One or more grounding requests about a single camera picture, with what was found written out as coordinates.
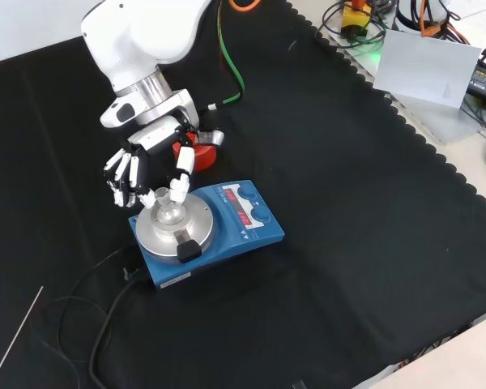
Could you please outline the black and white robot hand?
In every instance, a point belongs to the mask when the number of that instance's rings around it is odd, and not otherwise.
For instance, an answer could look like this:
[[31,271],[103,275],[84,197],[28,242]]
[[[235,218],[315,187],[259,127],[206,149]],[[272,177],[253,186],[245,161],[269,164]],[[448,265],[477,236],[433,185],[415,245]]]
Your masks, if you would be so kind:
[[156,192],[147,184],[144,159],[175,143],[181,145],[177,176],[170,181],[168,191],[171,201],[184,203],[195,160],[194,146],[187,136],[189,130],[190,124],[186,119],[164,116],[132,134],[127,145],[110,157],[103,168],[106,183],[113,192],[114,204],[132,207],[139,200],[144,207],[151,208],[156,202]]

